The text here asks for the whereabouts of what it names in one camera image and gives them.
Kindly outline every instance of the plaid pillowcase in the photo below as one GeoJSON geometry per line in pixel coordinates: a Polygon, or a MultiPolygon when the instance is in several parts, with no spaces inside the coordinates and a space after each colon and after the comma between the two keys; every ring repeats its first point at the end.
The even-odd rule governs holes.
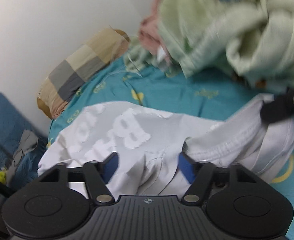
{"type": "Polygon", "coordinates": [[[39,109],[56,119],[77,90],[111,60],[124,54],[128,43],[127,34],[121,30],[106,28],[97,33],[45,79],[37,97],[39,109]]]}

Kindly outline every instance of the white wall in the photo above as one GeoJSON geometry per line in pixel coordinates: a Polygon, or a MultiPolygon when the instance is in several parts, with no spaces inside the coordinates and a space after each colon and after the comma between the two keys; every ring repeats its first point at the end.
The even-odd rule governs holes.
{"type": "Polygon", "coordinates": [[[47,134],[36,105],[44,78],[105,26],[135,34],[151,1],[0,0],[0,91],[47,134]]]}

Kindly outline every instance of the pink cloth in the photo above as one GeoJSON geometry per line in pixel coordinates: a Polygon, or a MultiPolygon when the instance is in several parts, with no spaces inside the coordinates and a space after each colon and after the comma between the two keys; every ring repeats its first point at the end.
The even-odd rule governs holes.
{"type": "Polygon", "coordinates": [[[152,55],[157,54],[157,49],[162,46],[167,55],[169,55],[164,42],[158,35],[158,5],[161,0],[154,0],[151,7],[151,15],[140,23],[139,40],[141,45],[150,51],[152,55]]]}

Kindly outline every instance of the teal bed sheet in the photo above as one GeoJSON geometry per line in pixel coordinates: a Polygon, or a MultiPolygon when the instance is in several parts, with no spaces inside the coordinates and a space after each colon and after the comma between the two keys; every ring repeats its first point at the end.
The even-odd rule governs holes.
{"type": "MultiPolygon", "coordinates": [[[[142,106],[214,120],[225,120],[252,99],[250,90],[210,68],[186,79],[182,72],[163,73],[149,66],[139,74],[126,72],[122,58],[84,84],[66,110],[51,123],[48,147],[85,106],[129,101],[142,106]]],[[[272,184],[294,206],[294,154],[272,184]]],[[[294,220],[287,236],[294,240],[294,220]]]]}

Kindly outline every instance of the black and white circular logo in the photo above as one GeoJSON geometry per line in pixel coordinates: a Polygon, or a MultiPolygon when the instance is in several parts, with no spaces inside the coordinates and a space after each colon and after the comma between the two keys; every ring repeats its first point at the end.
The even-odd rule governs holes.
{"type": "Polygon", "coordinates": [[[146,199],[144,200],[144,202],[145,202],[145,203],[147,203],[147,204],[150,204],[150,203],[152,203],[152,202],[153,202],[153,200],[152,200],[152,199],[150,199],[150,198],[146,198],[146,199]]]}

